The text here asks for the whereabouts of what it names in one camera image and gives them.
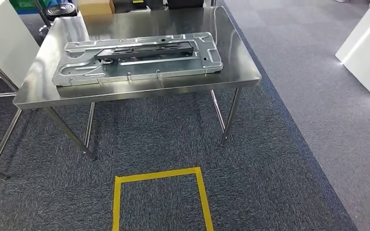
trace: yellow tape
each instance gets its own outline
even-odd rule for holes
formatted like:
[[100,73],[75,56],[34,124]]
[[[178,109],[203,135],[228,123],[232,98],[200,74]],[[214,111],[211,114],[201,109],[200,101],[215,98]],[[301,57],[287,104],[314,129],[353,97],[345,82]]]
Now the yellow tape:
[[177,170],[169,170],[163,172],[154,172],[146,174],[138,174],[125,177],[115,177],[114,183],[114,202],[113,202],[113,231],[119,231],[120,222],[120,199],[121,199],[121,184],[127,182],[152,180],[165,177],[176,177],[188,174],[195,174],[197,177],[198,191],[202,204],[202,213],[205,219],[206,231],[213,231],[211,212],[209,211],[208,197],[206,196],[205,185],[203,183],[202,171],[200,167],[191,167]]
[[200,167],[197,167],[196,170],[198,190],[200,202],[202,204],[203,218],[205,219],[206,231],[213,231],[211,212],[209,211],[208,197],[206,195],[205,185],[203,183],[202,171],[200,170]]
[[114,182],[113,231],[119,231],[120,228],[120,199],[121,181],[119,177],[116,177]]
[[188,175],[188,174],[194,174],[194,173],[196,173],[196,167],[119,177],[119,180],[121,181],[121,183],[127,183],[127,182],[141,181],[141,180],[152,180],[152,179],[165,178],[165,177],[175,177],[175,176]]

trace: floor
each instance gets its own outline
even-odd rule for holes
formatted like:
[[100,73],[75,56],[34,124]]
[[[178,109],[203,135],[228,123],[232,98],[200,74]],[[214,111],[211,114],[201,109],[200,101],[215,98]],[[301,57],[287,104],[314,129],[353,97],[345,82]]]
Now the floor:
[[[13,176],[0,182],[0,230],[110,230],[113,176],[201,166],[215,230],[370,231],[370,94],[334,57],[368,6],[226,3],[268,76],[245,89],[228,146],[218,147],[204,93],[98,104],[92,145],[101,158],[90,168],[45,114],[27,111],[0,161]],[[218,92],[224,111],[231,97]],[[57,110],[82,137],[88,108]],[[0,100],[0,137],[14,110]],[[123,186],[120,229],[202,230],[195,184],[184,176]]]
[[370,231],[370,93],[334,57],[363,0],[227,0],[360,231]]

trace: table top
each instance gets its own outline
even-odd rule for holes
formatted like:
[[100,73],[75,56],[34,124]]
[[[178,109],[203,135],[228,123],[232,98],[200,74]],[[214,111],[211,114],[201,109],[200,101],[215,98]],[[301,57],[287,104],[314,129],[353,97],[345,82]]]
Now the table top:
[[[222,71],[70,87],[57,87],[52,77],[66,43],[210,32],[222,58]],[[262,77],[224,8],[119,13],[56,19],[13,103],[20,109],[90,103],[154,95],[255,85]]]

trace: aluminum plate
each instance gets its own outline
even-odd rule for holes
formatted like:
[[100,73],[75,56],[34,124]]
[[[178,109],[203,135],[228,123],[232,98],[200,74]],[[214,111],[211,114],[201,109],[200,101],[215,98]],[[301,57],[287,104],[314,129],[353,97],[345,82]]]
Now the aluminum plate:
[[[104,49],[189,42],[193,52],[155,57],[101,59]],[[57,86],[133,81],[213,73],[223,64],[209,32],[67,43],[53,76]]]

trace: dark carpet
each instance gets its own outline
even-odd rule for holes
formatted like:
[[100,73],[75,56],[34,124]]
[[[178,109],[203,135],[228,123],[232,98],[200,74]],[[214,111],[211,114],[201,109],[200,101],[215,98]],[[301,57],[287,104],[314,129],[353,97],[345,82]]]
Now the dark carpet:
[[[263,81],[244,88],[226,147],[208,92],[96,104],[94,162],[42,110],[25,111],[0,160],[12,177],[0,181],[0,231],[111,230],[114,176],[196,166],[217,231],[356,230],[250,52]],[[233,91],[216,93],[226,115]],[[82,138],[89,107],[55,109]],[[15,111],[0,99],[0,140]],[[120,230],[204,229],[194,176],[122,185]]]

